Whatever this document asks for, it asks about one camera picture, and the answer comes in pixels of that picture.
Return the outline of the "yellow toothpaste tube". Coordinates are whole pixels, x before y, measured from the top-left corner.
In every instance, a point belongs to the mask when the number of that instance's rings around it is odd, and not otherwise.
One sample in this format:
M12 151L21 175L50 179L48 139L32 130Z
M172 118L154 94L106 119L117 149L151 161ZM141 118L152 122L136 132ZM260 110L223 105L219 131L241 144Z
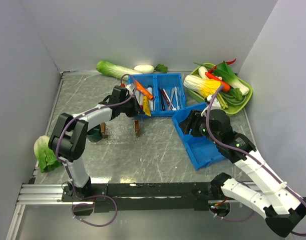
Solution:
M145 115L149 117L151 116L151 111L149 107L149 99L147 96L143 96L143 112L145 113Z

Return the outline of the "orange toothpaste tube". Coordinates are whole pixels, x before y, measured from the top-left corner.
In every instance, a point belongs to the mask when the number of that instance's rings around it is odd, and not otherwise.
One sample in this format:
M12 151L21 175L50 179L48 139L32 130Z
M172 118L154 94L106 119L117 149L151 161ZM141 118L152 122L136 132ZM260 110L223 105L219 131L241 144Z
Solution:
M136 85L136 90L146 96L149 100L154 98L154 96L149 93L137 80L134 80L134 84Z

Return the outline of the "dark green mug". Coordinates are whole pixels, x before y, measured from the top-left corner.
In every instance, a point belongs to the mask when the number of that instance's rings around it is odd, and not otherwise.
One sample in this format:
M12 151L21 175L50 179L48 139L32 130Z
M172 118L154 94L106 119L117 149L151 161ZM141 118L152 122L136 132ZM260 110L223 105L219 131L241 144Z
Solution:
M93 128L87 132L87 139L90 142L99 142L102 139L100 128Z

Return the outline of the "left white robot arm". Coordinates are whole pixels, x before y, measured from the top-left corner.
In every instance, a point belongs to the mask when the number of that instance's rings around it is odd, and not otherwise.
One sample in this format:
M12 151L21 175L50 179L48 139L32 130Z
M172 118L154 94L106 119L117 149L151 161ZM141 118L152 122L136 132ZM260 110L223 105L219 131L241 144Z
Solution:
M63 164L69 186L78 200L86 201L92 193L91 179L82 160L88 132L122 113L130 118L142 114L135 91L134 84L116 85L112 93L94 108L73 115L63 113L58 117L48 145Z

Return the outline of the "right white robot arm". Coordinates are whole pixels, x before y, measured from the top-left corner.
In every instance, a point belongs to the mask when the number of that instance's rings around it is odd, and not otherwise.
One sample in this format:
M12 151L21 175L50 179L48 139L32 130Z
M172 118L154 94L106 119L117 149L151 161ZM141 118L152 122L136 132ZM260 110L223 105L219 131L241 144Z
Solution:
M230 118L223 110L192 109L179 126L184 134L211 140L217 150L260 189L254 191L230 175L220 173L211 182L211 193L216 199L228 197L239 201L261 215L268 227L280 237L293 233L306 216L306 197L288 187L248 137L233 130Z

